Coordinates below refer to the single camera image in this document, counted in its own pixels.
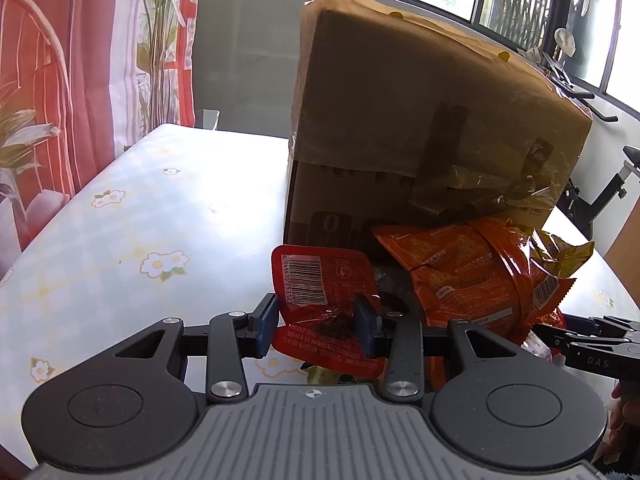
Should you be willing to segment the person right hand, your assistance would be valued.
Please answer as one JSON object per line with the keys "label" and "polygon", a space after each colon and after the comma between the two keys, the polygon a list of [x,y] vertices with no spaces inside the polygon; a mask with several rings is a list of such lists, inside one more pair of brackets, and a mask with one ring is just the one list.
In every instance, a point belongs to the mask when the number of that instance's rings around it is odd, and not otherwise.
{"label": "person right hand", "polygon": [[639,384],[618,382],[596,460],[616,474],[639,477]]}

